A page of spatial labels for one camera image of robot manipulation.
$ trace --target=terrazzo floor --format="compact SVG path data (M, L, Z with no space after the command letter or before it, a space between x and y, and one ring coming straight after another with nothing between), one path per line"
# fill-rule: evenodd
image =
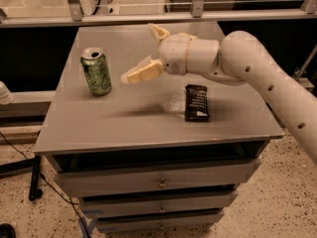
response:
M282 139L268 144L261 155L262 165L247 183L238 187L238 197L224 210L225 215L220 222L212 226L111 235L93 229L91 237L315 238L317 169L288 131L284 130L284 133ZM1 142L0 164L23 160L17 151ZM15 147L28 158L33 156L34 144ZM42 173L59 190L53 182L53 168L45 159ZM24 174L0 179L0 223L11 223L18 238L83 237L78 217L71 205L63 201L43 180L40 180L43 197L34 202L28 200L30 177L31 174Z

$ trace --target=table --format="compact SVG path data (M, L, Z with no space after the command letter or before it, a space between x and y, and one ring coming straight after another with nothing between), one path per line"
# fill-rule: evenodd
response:
M221 41L215 22L162 24ZM282 131L249 85L228 86L199 75L125 85L120 76L159 44L147 25L80 28L34 152L46 156L56 183L77 197L100 232L215 223L235 189L261 164L258 156ZM112 91L89 93L79 63L103 49ZM208 87L211 119L184 121L185 86Z

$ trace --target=can lid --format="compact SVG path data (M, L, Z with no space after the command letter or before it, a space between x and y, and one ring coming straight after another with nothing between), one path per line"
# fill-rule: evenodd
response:
M87 48L81 54L81 57L86 60L96 60L101 56L102 50L100 48Z

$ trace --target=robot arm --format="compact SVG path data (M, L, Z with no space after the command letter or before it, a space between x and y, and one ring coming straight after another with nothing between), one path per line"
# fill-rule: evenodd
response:
M187 34L167 34L157 40L159 59L144 59L122 75L124 83L149 80L164 71L179 75L196 73L231 85L247 82L262 95L317 165L317 100L278 66L254 36L233 32L221 45Z

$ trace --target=green can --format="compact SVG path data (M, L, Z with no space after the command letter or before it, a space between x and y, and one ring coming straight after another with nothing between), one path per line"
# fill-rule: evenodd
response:
M111 91L111 80L106 56L99 48L87 48L81 54L81 64L90 93L103 96Z

